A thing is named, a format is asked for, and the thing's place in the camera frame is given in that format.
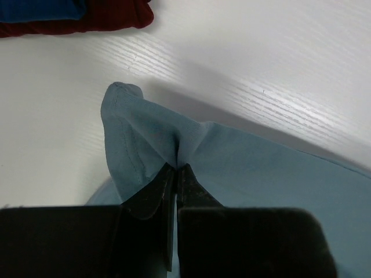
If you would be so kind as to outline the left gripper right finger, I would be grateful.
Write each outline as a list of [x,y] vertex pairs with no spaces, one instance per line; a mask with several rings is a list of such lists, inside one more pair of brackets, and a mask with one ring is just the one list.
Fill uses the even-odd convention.
[[190,165],[177,183],[181,277],[335,277],[320,223],[296,208],[230,208],[196,179]]

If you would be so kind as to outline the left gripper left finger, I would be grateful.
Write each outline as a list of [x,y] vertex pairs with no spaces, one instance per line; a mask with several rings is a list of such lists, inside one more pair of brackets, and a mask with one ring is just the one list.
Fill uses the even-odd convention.
[[126,202],[1,210],[2,277],[165,277],[172,267],[175,170]]

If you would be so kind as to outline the grey-blue t shirt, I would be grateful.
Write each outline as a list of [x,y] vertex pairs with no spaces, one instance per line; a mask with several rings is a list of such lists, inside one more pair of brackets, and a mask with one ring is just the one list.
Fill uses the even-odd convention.
[[370,174],[214,122],[197,122],[111,84],[101,104],[111,178],[89,205],[120,204],[164,164],[189,164],[232,207],[299,207],[319,219],[341,277],[370,276]]

